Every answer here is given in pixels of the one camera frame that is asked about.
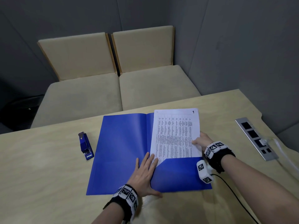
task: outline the wooden table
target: wooden table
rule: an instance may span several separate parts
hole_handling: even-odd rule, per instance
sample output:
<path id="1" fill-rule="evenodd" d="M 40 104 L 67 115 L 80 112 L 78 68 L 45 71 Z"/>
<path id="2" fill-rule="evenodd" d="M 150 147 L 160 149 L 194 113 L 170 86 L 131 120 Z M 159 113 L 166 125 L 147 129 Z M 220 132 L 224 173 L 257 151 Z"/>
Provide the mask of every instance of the wooden table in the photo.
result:
<path id="1" fill-rule="evenodd" d="M 299 197 L 299 177 L 274 143 L 270 145 L 280 158 L 266 162 L 235 122 L 247 117 L 262 135 L 277 138 L 239 90 L 114 114 L 194 107 L 199 110 L 202 131 L 229 145 L 239 159 Z M 111 196 L 85 195 L 93 159 L 85 161 L 78 133 L 87 133 L 95 152 L 102 120 L 103 116 L 98 116 L 0 135 L 0 223 L 94 220 Z M 299 166 L 299 154 L 285 146 L 283 149 Z M 248 207 L 232 181 L 225 173 L 222 176 Z M 215 179 L 212 190 L 166 193 L 163 199 L 143 198 L 142 212 L 134 223 L 253 223 L 227 186 Z"/>

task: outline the hand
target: hand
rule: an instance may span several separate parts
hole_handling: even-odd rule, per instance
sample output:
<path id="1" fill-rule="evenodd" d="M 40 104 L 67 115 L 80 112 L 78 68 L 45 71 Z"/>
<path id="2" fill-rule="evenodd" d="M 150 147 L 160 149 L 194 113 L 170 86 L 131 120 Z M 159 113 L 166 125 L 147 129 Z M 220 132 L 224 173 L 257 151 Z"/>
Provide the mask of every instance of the hand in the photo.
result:
<path id="1" fill-rule="evenodd" d="M 132 176 L 130 177 L 130 179 L 128 180 L 127 184 L 132 186 L 136 190 L 138 196 L 140 197 L 154 195 L 162 198 L 163 197 L 162 193 L 155 191 L 154 189 L 151 188 L 150 185 L 152 174 L 154 173 L 154 170 L 158 164 L 158 158 L 156 158 L 152 163 L 155 155 L 152 154 L 150 158 L 148 158 L 149 155 L 150 154 L 148 152 L 145 154 L 145 157 L 141 162 L 140 167 L 139 167 L 139 159 L 138 158 L 136 159 L 135 170 Z"/>
<path id="2" fill-rule="evenodd" d="M 211 143 L 213 143 L 213 140 L 204 132 L 200 132 L 200 137 L 192 141 L 192 144 L 199 145 L 201 147 L 207 147 Z"/>

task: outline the silver power strip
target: silver power strip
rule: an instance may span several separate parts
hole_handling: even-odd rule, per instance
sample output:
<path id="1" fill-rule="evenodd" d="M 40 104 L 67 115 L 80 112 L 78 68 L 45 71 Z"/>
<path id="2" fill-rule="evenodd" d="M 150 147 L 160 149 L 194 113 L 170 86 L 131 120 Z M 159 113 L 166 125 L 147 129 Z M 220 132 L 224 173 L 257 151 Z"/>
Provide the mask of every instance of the silver power strip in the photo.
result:
<path id="1" fill-rule="evenodd" d="M 273 151 L 270 145 L 262 145 L 262 143 L 260 142 L 260 139 L 262 139 L 262 137 L 252 125 L 252 123 L 248 120 L 248 118 L 239 118 L 236 119 L 236 122 L 265 161 L 278 159 L 277 154 Z"/>

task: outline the white paper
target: white paper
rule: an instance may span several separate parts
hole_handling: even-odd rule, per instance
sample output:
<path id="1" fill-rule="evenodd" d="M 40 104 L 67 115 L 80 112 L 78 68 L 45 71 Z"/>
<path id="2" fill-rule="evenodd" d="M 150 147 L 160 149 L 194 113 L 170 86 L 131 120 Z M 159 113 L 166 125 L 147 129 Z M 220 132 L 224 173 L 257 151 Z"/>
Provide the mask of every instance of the white paper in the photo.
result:
<path id="1" fill-rule="evenodd" d="M 197 108 L 155 110 L 150 154 L 165 159 L 201 157 L 192 143 L 200 137 Z"/>

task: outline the beige cushion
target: beige cushion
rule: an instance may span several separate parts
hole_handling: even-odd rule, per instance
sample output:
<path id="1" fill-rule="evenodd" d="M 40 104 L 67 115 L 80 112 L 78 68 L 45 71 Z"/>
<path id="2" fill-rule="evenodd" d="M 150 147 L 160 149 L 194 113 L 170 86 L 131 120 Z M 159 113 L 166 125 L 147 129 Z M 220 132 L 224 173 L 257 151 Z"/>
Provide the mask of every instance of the beige cushion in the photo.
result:
<path id="1" fill-rule="evenodd" d="M 172 65 L 173 26 L 113 33 L 122 73 Z"/>
<path id="2" fill-rule="evenodd" d="M 200 96 L 178 65 L 128 72 L 119 83 L 123 110 Z"/>
<path id="3" fill-rule="evenodd" d="M 115 72 L 105 33 L 39 40 L 60 80 Z"/>
<path id="4" fill-rule="evenodd" d="M 110 73 L 53 83 L 31 128 L 122 111 L 119 78 Z"/>

